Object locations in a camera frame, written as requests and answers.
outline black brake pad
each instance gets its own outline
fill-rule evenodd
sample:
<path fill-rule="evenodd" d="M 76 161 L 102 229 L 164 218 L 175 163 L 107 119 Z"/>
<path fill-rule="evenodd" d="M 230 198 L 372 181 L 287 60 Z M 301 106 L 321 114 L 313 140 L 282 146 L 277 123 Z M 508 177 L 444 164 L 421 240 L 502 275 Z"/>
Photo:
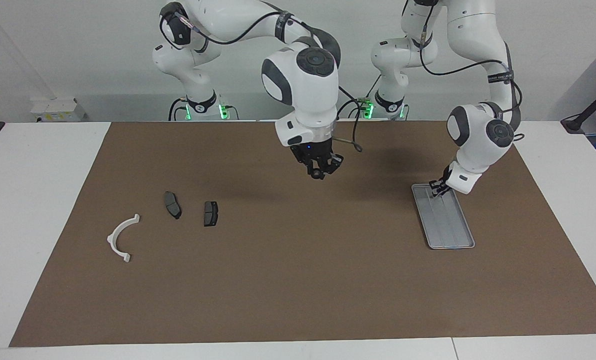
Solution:
<path fill-rule="evenodd" d="M 218 223 L 218 203 L 207 201 L 204 203 L 204 226 L 216 226 Z"/>
<path fill-rule="evenodd" d="M 176 199 L 176 194 L 169 191 L 165 192 L 165 207 L 171 216 L 176 218 L 176 220 L 180 219 L 180 215 L 182 215 L 182 209 L 180 209 L 178 199 Z"/>

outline white wall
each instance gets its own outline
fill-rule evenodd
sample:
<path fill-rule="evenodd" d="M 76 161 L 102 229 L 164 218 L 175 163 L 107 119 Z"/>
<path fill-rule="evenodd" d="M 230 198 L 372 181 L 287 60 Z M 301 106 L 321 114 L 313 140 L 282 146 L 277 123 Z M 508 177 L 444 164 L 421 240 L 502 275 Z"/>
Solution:
<path fill-rule="evenodd" d="M 271 0 L 340 42 L 341 84 L 364 95 L 378 71 L 369 59 L 382 39 L 401 36 L 402 0 Z M 92 121 L 164 120 L 182 95 L 176 79 L 152 64 L 152 47 L 165 0 L 0 0 L 0 25 L 57 96 L 74 96 Z M 525 119 L 542 119 L 596 58 L 596 0 L 499 0 L 498 25 L 513 56 L 517 82 L 526 94 Z M 436 39 L 435 70 L 469 64 L 447 45 L 443 12 Z M 204 65 L 215 87 L 249 119 L 278 118 L 288 111 L 264 94 L 262 59 L 281 44 L 253 39 L 226 48 Z M 455 105 L 488 96 L 483 69 L 439 78 L 408 71 L 412 119 L 444 119 Z M 26 121 L 28 98 L 38 92 L 0 47 L 0 118 Z"/>
<path fill-rule="evenodd" d="M 559 121 L 574 114 L 580 114 L 596 100 L 596 59 L 580 78 L 556 102 L 544 120 Z M 596 112 L 583 124 L 587 134 L 596 133 Z"/>

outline green led light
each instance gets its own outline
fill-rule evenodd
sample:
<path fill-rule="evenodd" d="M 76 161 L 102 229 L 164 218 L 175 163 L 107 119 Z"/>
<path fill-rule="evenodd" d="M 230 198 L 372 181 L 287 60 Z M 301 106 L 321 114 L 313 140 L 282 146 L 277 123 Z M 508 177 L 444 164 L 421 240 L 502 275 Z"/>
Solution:
<path fill-rule="evenodd" d="M 220 109 L 220 117 L 222 120 L 229 119 L 229 110 L 225 109 L 222 104 L 218 104 L 218 109 Z"/>
<path fill-rule="evenodd" d="M 364 109 L 364 118 L 371 119 L 374 116 L 374 104 L 371 101 L 368 101 L 365 105 L 367 107 Z"/>

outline white table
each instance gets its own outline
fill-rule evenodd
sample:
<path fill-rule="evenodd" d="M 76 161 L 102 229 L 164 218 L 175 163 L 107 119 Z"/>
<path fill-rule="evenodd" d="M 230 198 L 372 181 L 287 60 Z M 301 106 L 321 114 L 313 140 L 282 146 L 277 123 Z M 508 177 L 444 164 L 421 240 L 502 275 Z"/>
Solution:
<path fill-rule="evenodd" d="M 0 134 L 0 359 L 596 360 L 596 335 L 8 349 L 108 129 L 10 123 Z M 596 151 L 560 123 L 520 132 L 520 155 L 596 284 Z"/>

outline black cable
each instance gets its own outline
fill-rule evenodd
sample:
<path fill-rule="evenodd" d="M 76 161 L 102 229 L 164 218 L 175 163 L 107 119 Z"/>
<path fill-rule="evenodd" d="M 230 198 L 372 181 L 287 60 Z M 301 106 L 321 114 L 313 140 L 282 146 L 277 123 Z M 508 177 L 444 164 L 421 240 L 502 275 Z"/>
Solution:
<path fill-rule="evenodd" d="M 169 108 L 169 116 L 167 117 L 167 121 L 172 121 L 172 116 L 174 115 L 174 108 L 181 101 L 183 101 L 182 98 L 177 98 L 174 102 L 171 103 L 171 107 Z"/>
<path fill-rule="evenodd" d="M 407 121 L 407 119 L 410 117 L 410 110 L 412 108 L 410 107 L 409 104 L 404 104 L 403 107 L 407 107 L 407 114 L 405 115 L 405 120 L 403 120 L 403 121 Z"/>
<path fill-rule="evenodd" d="M 206 34 L 204 34 L 204 33 L 203 33 L 203 32 L 202 32 L 202 31 L 201 31 L 201 30 L 200 30 L 198 27 L 196 27 L 195 25 L 194 25 L 194 26 L 191 28 L 191 30 L 193 30 L 193 31 L 195 31 L 196 33 L 200 34 L 202 37 L 204 37 L 204 38 L 205 38 L 205 39 L 207 39 L 208 41 L 211 41 L 211 42 L 212 42 L 212 43 L 214 43 L 214 44 L 218 44 L 218 45 L 231 45 L 231 44 L 234 44 L 234 43 L 238 43 L 238 41 L 240 41 L 241 39 L 243 39 L 243 38 L 245 37 L 245 35 L 247 35 L 247 34 L 248 34 L 248 33 L 249 33 L 251 30 L 253 30 L 253 28 L 254 28 L 254 27 L 256 27 L 256 25 L 258 25 L 258 24 L 259 24 L 261 21 L 265 20 L 266 18 L 269 18 L 270 16 L 276 16 L 276 15 L 280 15 L 280 14 L 282 14 L 282 12 L 280 12 L 280 11 L 273 11 L 273 12 L 270 12 L 270 13 L 267 13 L 267 14 L 264 14 L 264 15 L 260 16 L 260 18 L 258 18 L 256 21 L 254 21 L 254 23 L 252 23 L 252 25 L 250 25 L 250 27 L 248 27 L 248 28 L 247 28 L 247 29 L 246 29 L 246 30 L 245 30 L 245 31 L 244 31 L 242 34 L 240 34 L 238 37 L 236 37 L 235 39 L 232 39 L 232 40 L 230 40 L 230 41 L 220 41 L 220 40 L 218 40 L 218 39 L 213 39 L 213 38 L 211 38 L 211 37 L 207 36 Z M 176 16 L 177 16 L 179 19 L 181 19 L 181 22 L 182 22 L 184 25 L 186 25 L 187 27 L 189 27 L 189 25 L 187 24 L 187 23 L 191 24 L 191 23 L 189 22 L 189 19 L 185 18 L 184 16 L 182 16 L 182 15 L 181 15 L 181 14 L 179 14 L 179 13 L 176 13 Z"/>
<path fill-rule="evenodd" d="M 376 78 L 376 81 L 373 83 L 373 85 L 371 85 L 371 89 L 369 89 L 369 92 L 367 92 L 367 95 L 365 95 L 365 98 L 369 98 L 369 95 L 371 95 L 372 91 L 374 91 L 374 88 L 376 87 L 376 84 L 378 84 L 378 80 L 380 80 L 381 75 L 378 75 L 378 77 Z"/>
<path fill-rule="evenodd" d="M 506 109 L 506 110 L 502 111 L 502 114 L 508 113 L 508 112 L 513 112 L 514 110 L 518 109 L 520 107 L 520 104 L 522 104 L 523 100 L 524 100 L 523 99 L 523 91 L 520 89 L 520 86 L 518 86 L 518 84 L 516 84 L 516 82 L 514 80 L 510 80 L 510 82 L 511 82 L 511 86 L 512 86 L 511 91 L 512 92 L 515 90 L 518 91 L 518 102 L 516 102 L 516 104 L 513 105 L 511 107 L 511 109 Z"/>
<path fill-rule="evenodd" d="M 351 103 L 353 103 L 353 100 L 349 100 L 346 103 L 344 103 L 342 106 L 340 106 L 340 109 L 338 109 L 338 112 L 336 114 L 336 120 L 340 119 L 340 113 Z"/>
<path fill-rule="evenodd" d="M 236 109 L 235 106 L 233 106 L 233 105 L 227 105 L 224 108 L 225 109 L 234 109 L 234 110 L 236 110 L 236 119 L 237 120 L 241 120 L 241 116 L 240 116 L 240 114 L 238 114 L 238 109 Z"/>
<path fill-rule="evenodd" d="M 358 109 L 358 108 L 353 109 L 352 111 L 349 112 L 349 114 L 346 116 L 346 118 L 351 119 L 351 114 L 353 114 L 354 112 L 360 112 L 360 109 Z"/>
<path fill-rule="evenodd" d="M 405 15 L 405 9 L 407 9 L 407 4 L 410 3 L 410 0 L 405 1 L 405 6 L 402 7 L 402 13 L 400 14 L 400 17 L 402 18 Z"/>
<path fill-rule="evenodd" d="M 349 98 L 349 100 L 353 101 L 353 103 L 355 103 L 356 108 L 358 108 L 358 114 L 356 115 L 355 121 L 353 122 L 353 132 L 351 133 L 351 141 L 353 142 L 353 147 L 355 148 L 355 150 L 358 153 L 362 153 L 363 147 L 356 142 L 356 130 L 358 129 L 358 121 L 360 120 L 360 109 L 362 107 L 360 106 L 360 103 L 358 102 L 357 98 L 353 97 L 348 91 L 346 91 L 346 89 L 343 89 L 342 86 L 339 86 L 338 88 L 340 89 L 340 91 L 342 91 L 344 95 L 346 95 Z"/>
<path fill-rule="evenodd" d="M 178 121 L 178 119 L 176 118 L 176 114 L 180 111 L 180 110 L 184 110 L 187 111 L 187 107 L 186 106 L 180 106 L 177 107 L 176 110 L 174 110 L 174 121 Z"/>
<path fill-rule="evenodd" d="M 422 34 L 427 34 L 427 29 L 428 29 L 428 25 L 429 25 L 429 19 L 431 19 L 431 14 L 434 12 L 434 8 L 436 7 L 436 5 L 432 5 L 431 9 L 429 10 L 429 14 L 426 16 L 426 20 L 424 21 L 424 26 L 422 28 Z M 420 64 L 422 64 L 422 67 L 424 68 L 424 70 L 426 70 L 429 74 L 431 75 L 436 75 L 436 76 L 445 76 L 445 75 L 451 75 L 451 74 L 455 74 L 455 73 L 460 73 L 461 71 L 465 71 L 467 69 L 471 69 L 474 68 L 476 66 L 481 66 L 484 64 L 490 64 L 490 63 L 495 63 L 495 64 L 500 64 L 502 65 L 506 70 L 509 71 L 509 68 L 506 66 L 506 64 L 500 60 L 495 60 L 495 59 L 490 59 L 490 60 L 484 60 L 484 61 L 479 61 L 477 63 L 473 63 L 464 67 L 461 67 L 459 69 L 456 70 L 452 70 L 452 71 L 447 71 L 447 72 L 433 72 L 432 70 L 429 70 L 429 68 L 427 67 L 427 64 L 425 64 L 425 60 L 423 57 L 423 50 L 424 50 L 424 42 L 426 41 L 426 39 L 423 39 L 422 36 L 420 36 L 420 51 L 418 52 L 418 54 L 420 55 Z M 516 91 L 518 91 L 518 96 L 519 96 L 519 100 L 518 103 L 516 105 L 513 105 L 510 109 L 504 110 L 502 111 L 502 114 L 504 113 L 508 113 L 508 112 L 512 112 L 515 109 L 518 109 L 520 107 L 520 104 L 522 104 L 523 102 L 523 92 L 520 89 L 520 86 L 518 86 L 518 84 L 516 84 L 515 81 L 511 80 L 511 91 L 515 91 L 514 89 L 516 89 Z"/>
<path fill-rule="evenodd" d="M 422 28 L 422 33 L 423 34 L 426 34 L 427 33 L 427 27 L 428 27 L 428 24 L 429 24 L 429 19 L 431 19 L 431 14 L 434 12 L 434 8 L 435 7 L 436 7 L 436 5 L 432 5 L 431 6 L 431 9 L 429 10 L 429 14 L 426 17 L 426 20 L 424 21 L 424 27 Z M 496 64 L 500 64 L 500 65 L 504 66 L 505 68 L 507 67 L 504 62 L 502 62 L 500 60 L 491 59 L 491 60 L 479 61 L 477 63 L 473 63 L 473 64 L 470 64 L 468 66 L 465 66 L 463 68 L 459 68 L 459 69 L 453 70 L 453 71 L 433 72 L 432 70 L 429 70 L 429 68 L 427 67 L 427 64 L 425 64 L 425 61 L 423 59 L 422 51 L 424 50 L 424 46 L 425 46 L 424 41 L 425 40 L 421 36 L 421 39 L 420 39 L 420 51 L 419 51 L 419 54 L 420 54 L 420 63 L 422 64 L 422 67 L 424 68 L 424 70 L 426 70 L 431 75 L 436 75 L 436 76 L 451 75 L 451 74 L 455 74 L 455 73 L 460 73 L 460 71 L 465 71 L 467 69 L 471 69 L 471 68 L 474 68 L 476 66 L 480 66 L 480 65 L 488 64 L 488 63 L 496 63 Z"/>

